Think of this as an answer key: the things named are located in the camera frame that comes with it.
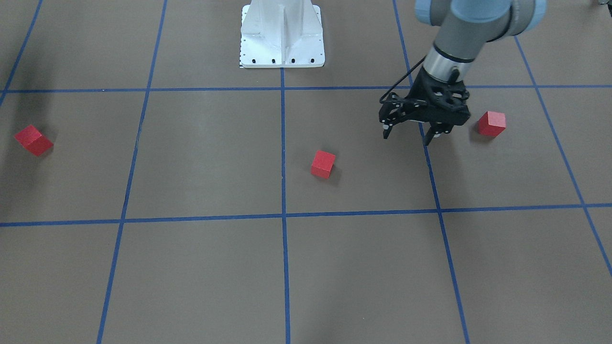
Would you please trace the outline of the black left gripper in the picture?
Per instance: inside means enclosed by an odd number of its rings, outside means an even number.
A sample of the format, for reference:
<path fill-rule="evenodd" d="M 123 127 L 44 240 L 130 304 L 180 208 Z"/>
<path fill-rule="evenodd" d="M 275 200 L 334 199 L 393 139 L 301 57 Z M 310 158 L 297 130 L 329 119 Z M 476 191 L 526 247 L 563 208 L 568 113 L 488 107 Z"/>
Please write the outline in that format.
<path fill-rule="evenodd" d="M 470 97 L 460 79 L 458 67 L 450 70 L 448 81 L 433 78 L 422 68 L 407 96 L 389 92 L 381 98 L 380 123 L 383 139 L 387 140 L 392 128 L 407 120 L 430 123 L 424 135 L 424 145 L 445 133 L 445 124 L 463 126 L 471 116 L 467 100 Z"/>

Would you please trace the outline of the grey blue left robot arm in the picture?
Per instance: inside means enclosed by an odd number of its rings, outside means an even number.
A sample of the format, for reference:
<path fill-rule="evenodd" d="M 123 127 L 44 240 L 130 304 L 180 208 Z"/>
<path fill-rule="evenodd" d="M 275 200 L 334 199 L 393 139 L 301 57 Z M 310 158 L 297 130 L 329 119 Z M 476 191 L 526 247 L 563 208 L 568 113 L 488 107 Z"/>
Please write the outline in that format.
<path fill-rule="evenodd" d="M 543 19 L 546 0 L 418 0 L 415 15 L 439 31 L 430 50 L 406 75 L 417 71 L 409 93 L 391 88 L 381 98 L 378 120 L 388 139 L 398 124 L 428 123 L 423 144 L 471 116 L 465 78 L 483 46 L 533 29 Z"/>

